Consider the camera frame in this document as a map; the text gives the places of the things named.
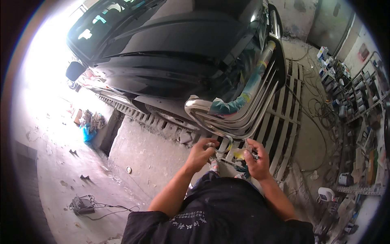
side mirror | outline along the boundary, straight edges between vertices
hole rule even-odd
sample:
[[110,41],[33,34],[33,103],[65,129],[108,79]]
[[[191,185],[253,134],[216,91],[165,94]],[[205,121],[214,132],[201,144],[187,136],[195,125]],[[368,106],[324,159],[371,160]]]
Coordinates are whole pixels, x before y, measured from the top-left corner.
[[71,62],[68,68],[66,69],[66,77],[71,81],[76,81],[82,73],[84,73],[87,69],[78,62]]

power strip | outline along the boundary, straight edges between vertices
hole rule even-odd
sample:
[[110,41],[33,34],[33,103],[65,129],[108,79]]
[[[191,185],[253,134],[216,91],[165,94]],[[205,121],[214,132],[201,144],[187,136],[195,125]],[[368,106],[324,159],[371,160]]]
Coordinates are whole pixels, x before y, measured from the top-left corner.
[[76,215],[92,214],[95,209],[90,200],[76,196],[69,205]]

plastic sheet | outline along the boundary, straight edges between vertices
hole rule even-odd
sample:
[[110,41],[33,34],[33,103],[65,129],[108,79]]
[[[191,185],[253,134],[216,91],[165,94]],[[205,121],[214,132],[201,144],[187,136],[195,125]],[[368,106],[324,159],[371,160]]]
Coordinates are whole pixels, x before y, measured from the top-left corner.
[[91,141],[97,134],[96,130],[89,131],[90,127],[91,127],[90,123],[87,123],[85,126],[80,127],[83,133],[83,142]]
[[237,97],[236,100],[225,103],[220,98],[215,98],[211,107],[208,111],[208,114],[216,115],[218,117],[229,117],[237,113],[242,107],[251,101],[255,96],[257,89],[260,85],[261,78],[263,77],[265,70],[267,68],[269,59],[272,56],[272,51],[275,48],[275,43],[270,42],[271,52],[262,54],[260,61],[257,63],[254,72],[251,74],[248,83],[244,87],[242,93]]

blue plastic bag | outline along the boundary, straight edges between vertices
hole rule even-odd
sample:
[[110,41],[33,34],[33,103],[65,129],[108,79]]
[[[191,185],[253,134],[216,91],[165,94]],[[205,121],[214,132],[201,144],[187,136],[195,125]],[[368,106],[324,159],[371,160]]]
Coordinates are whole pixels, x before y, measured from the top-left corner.
[[81,130],[83,132],[83,142],[91,141],[97,134],[96,130],[89,132],[90,127],[90,123],[86,124],[84,127],[81,127]]

window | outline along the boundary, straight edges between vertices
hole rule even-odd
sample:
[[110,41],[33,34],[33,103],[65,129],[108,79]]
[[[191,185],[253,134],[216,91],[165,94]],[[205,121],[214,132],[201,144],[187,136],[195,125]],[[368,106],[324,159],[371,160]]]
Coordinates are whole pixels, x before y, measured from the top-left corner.
[[85,56],[91,58],[112,29],[145,4],[145,0],[101,0],[71,28],[68,38]]

